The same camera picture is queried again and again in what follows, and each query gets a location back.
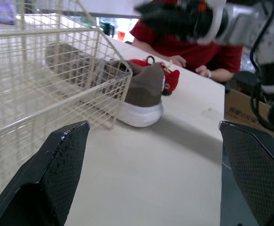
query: wire basket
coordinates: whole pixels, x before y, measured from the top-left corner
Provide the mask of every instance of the wire basket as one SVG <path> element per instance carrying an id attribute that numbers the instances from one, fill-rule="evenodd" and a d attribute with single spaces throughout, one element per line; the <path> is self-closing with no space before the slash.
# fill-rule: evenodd
<path id="1" fill-rule="evenodd" d="M 0 193 L 54 130 L 113 126 L 132 72 L 78 0 L 24 0 L 0 11 Z"/>

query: red plush toy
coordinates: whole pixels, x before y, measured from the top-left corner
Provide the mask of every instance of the red plush toy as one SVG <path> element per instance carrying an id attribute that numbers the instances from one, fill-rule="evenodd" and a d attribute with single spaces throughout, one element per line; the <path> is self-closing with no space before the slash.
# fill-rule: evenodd
<path id="1" fill-rule="evenodd" d="M 132 63 L 135 63 L 137 65 L 146 67 L 148 65 L 151 65 L 148 60 L 152 59 L 153 63 L 155 62 L 154 57 L 149 56 L 147 57 L 146 60 L 137 60 L 137 59 L 131 59 L 129 60 Z M 165 83 L 164 83 L 164 90 L 163 90 L 163 95 L 169 96 L 172 94 L 172 92 L 175 90 L 179 83 L 179 77 L 180 77 L 180 72 L 179 70 L 175 71 L 170 71 L 163 63 L 161 63 L 161 67 L 164 70 L 164 75 L 165 75 Z"/>

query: cardboard box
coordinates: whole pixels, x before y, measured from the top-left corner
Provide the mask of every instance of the cardboard box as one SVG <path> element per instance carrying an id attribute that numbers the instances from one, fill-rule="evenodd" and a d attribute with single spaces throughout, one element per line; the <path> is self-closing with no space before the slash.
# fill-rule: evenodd
<path id="1" fill-rule="evenodd" d="M 259 129 L 274 137 L 274 132 L 265 129 L 259 124 L 251 110 L 250 99 L 248 95 L 231 89 L 230 92 L 226 94 L 225 120 Z M 260 115 L 264 119 L 267 119 L 267 106 L 262 102 L 259 104 L 259 111 Z"/>

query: hand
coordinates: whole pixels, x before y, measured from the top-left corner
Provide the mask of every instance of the hand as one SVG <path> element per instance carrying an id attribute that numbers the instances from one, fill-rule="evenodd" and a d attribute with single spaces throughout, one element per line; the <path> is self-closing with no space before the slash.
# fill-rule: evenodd
<path id="1" fill-rule="evenodd" d="M 186 60 L 179 55 L 166 57 L 167 61 L 172 61 L 175 65 L 180 67 L 186 67 Z"/>
<path id="2" fill-rule="evenodd" d="M 198 73 L 199 75 L 201 75 L 203 77 L 208 78 L 208 76 L 209 76 L 209 69 L 205 65 L 202 65 L 202 66 L 196 68 L 195 71 L 196 71 L 196 73 Z"/>

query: white table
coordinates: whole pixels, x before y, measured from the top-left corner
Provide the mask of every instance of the white table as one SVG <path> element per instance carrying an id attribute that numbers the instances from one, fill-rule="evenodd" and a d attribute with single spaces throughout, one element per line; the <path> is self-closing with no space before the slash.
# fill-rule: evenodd
<path id="1" fill-rule="evenodd" d="M 125 59 L 148 56 L 113 42 Z M 89 134 L 67 226 L 219 226 L 225 89 L 172 69 L 179 85 L 158 123 Z"/>

